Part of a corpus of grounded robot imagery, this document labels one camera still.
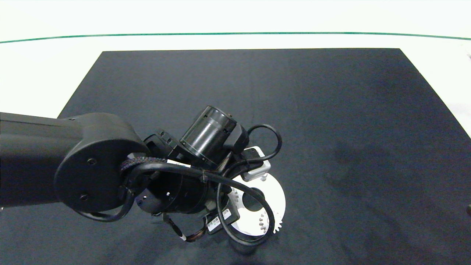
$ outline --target cylindrical motor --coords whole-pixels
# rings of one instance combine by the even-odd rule
[[[214,189],[210,189],[208,183],[181,174],[164,173],[136,197],[136,202],[151,214],[194,214],[204,209],[209,196],[214,197]]]
[[[211,168],[216,168],[227,156],[223,148],[237,122],[220,109],[207,106],[180,139],[180,143]]]

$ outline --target screw hole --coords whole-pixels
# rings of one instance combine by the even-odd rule
[[[97,163],[97,160],[94,159],[94,158],[89,158],[89,159],[87,160],[87,163],[88,163],[89,165],[94,165],[94,164]]]
[[[79,198],[81,201],[86,201],[88,200],[88,194],[84,193],[82,195],[80,195],[80,198]]]

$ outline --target wire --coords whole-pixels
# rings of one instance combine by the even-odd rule
[[[229,174],[238,166],[240,165],[243,165],[243,164],[253,164],[253,163],[258,163],[258,162],[262,162],[262,161],[265,161],[265,160],[268,160],[270,158],[273,158],[274,156],[276,156],[278,154],[278,152],[280,151],[281,149],[281,146],[283,144],[283,139],[281,138],[281,135],[280,133],[275,129],[273,128],[272,126],[268,125],[268,124],[258,124],[258,125],[255,125],[253,127],[251,127],[247,133],[249,134],[250,136],[250,133],[257,129],[257,128],[267,128],[269,130],[271,130],[275,135],[276,135],[276,139],[278,140],[278,144],[276,145],[276,148],[275,150],[267,155],[267,156],[264,156],[264,157],[259,157],[259,158],[251,158],[251,159],[245,159],[245,160],[241,160],[241,161],[238,161],[238,162],[235,162],[233,163],[227,170],[224,171],[223,173],[223,176],[226,177],[226,178],[229,178],[229,179],[233,179],[235,178],[236,176],[240,175],[240,174],[243,174],[245,172],[248,172],[250,171],[251,169],[250,168],[245,168],[245,169],[242,169],[240,170],[238,173],[236,174],[231,174],[231,176],[229,176]],[[268,215],[268,229],[267,229],[267,232],[260,238],[257,238],[255,240],[245,240],[245,239],[241,239],[239,237],[237,237],[229,228],[229,226],[227,225],[226,223],[226,220],[224,219],[223,217],[223,214],[222,214],[222,205],[221,205],[221,188],[222,188],[222,184],[219,183],[218,184],[218,191],[216,192],[216,205],[217,205],[217,211],[218,211],[218,217],[219,217],[219,220],[221,222],[221,225],[222,225],[222,228],[224,228],[224,230],[226,231],[227,235],[232,239],[234,240],[235,242],[239,243],[239,244],[242,244],[244,246],[257,246],[257,245],[260,245],[262,244],[263,242],[265,242],[272,234],[273,234],[273,227],[275,225],[275,217],[273,218],[270,218],[270,215]]]
[[[88,219],[109,223],[109,222],[118,221],[119,219],[125,217],[128,214],[129,210],[131,210],[131,207],[134,203],[134,198],[135,198],[134,193],[128,190],[126,193],[126,199],[124,201],[123,206],[121,207],[121,210],[117,214],[114,214],[114,215],[108,215],[108,214],[102,214],[102,213],[85,213],[79,210],[75,210],[75,209],[73,210],[77,212],[78,214],[80,214],[81,216],[84,216]]]
[[[164,214],[164,217],[163,217],[163,220],[164,222],[168,223],[170,225],[170,227],[172,227],[172,229],[174,230],[174,232],[185,242],[188,242],[188,243],[192,243],[192,242],[195,242],[197,241],[198,239],[200,239],[201,237],[204,236],[204,234],[206,233],[206,227],[208,226],[208,218],[205,217],[203,219],[203,227],[196,231],[194,234],[192,235],[189,235],[189,236],[185,236],[185,234],[180,230],[180,228],[172,221],[172,219],[166,214],[166,213],[163,213]]]
[[[238,162],[235,162],[233,163],[229,168],[227,168],[225,171],[224,171],[224,174],[223,176],[227,177],[227,175],[232,171],[234,170],[236,167],[240,166],[240,165],[243,165],[243,164],[254,164],[254,163],[258,163],[258,162],[263,162],[265,160],[268,160],[268,159],[271,159],[273,157],[275,157],[278,152],[280,151],[281,149],[281,146],[283,144],[283,139],[281,138],[281,135],[280,133],[275,129],[273,128],[272,126],[268,125],[268,124],[258,124],[258,125],[255,125],[255,126],[252,126],[249,130],[247,130],[247,133],[249,134],[250,136],[250,133],[257,129],[257,128],[267,128],[269,130],[271,130],[275,135],[276,135],[276,139],[278,141],[278,144],[276,145],[276,148],[275,150],[267,155],[267,156],[264,156],[264,157],[257,157],[257,158],[250,158],[250,159],[245,159],[245,160],[241,160],[241,161],[238,161]]]
[[[140,164],[136,166],[131,172],[130,172],[130,178],[135,178],[141,174],[144,174],[149,171],[165,171],[165,172],[171,172],[171,173],[178,173],[178,174],[183,174],[189,177],[197,178],[202,180],[201,176],[203,175],[203,171],[192,168],[192,167],[185,167],[185,166],[179,166],[175,164],[169,164],[169,163],[163,163],[163,162],[150,162],[150,163],[145,163],[145,164]],[[262,237],[248,241],[248,240],[242,240],[235,236],[229,229],[228,225],[223,221],[224,216],[222,214],[222,209],[221,209],[221,201],[220,201],[220,193],[218,192],[218,196],[216,201],[218,205],[218,217],[221,221],[221,225],[228,234],[228,236],[233,239],[234,241],[246,245],[246,246],[257,246],[263,242],[265,242],[272,234],[273,230],[275,229],[275,216],[273,215],[273,211],[270,208],[270,205],[267,203],[267,201],[255,190],[243,185],[242,183],[236,182],[231,180],[230,178],[223,177],[221,175],[213,174],[208,171],[204,172],[204,177],[208,181],[213,181],[217,182],[220,184],[224,184],[227,186],[231,186],[233,188],[236,188],[238,190],[242,190],[244,193],[249,194],[252,196],[257,202],[259,202],[263,208],[265,208],[267,215],[268,215],[268,229],[267,233],[263,235]]]

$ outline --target white label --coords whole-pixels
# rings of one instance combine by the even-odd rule
[[[224,212],[222,212],[222,216],[224,216],[224,220],[228,219],[229,216],[231,216],[231,211],[229,211],[229,209],[224,210]],[[221,221],[219,220],[219,217],[216,217],[211,222],[209,222],[208,230],[213,231],[214,228],[218,227],[220,224]]]
[[[175,164],[175,165],[180,165],[180,166],[191,167],[191,165],[183,164],[183,163],[180,163],[180,162],[177,162],[177,161],[173,161],[173,160],[170,160],[170,159],[167,159],[167,163]]]

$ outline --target green line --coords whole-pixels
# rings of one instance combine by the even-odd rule
[[[41,40],[51,40],[51,39],[84,38],[84,37],[181,36],[181,35],[184,35],[184,36],[189,36],[189,35],[299,35],[299,34],[392,35],[392,36],[426,37],[426,38],[440,38],[440,39],[471,41],[471,38],[464,38],[464,37],[407,34],[407,33],[380,33],[380,32],[218,32],[218,33],[130,33],[130,34],[70,35],[70,36],[44,37],[44,38],[12,40],[12,41],[0,41],[0,44],[10,43],[10,42],[20,42],[20,41],[41,41]]]

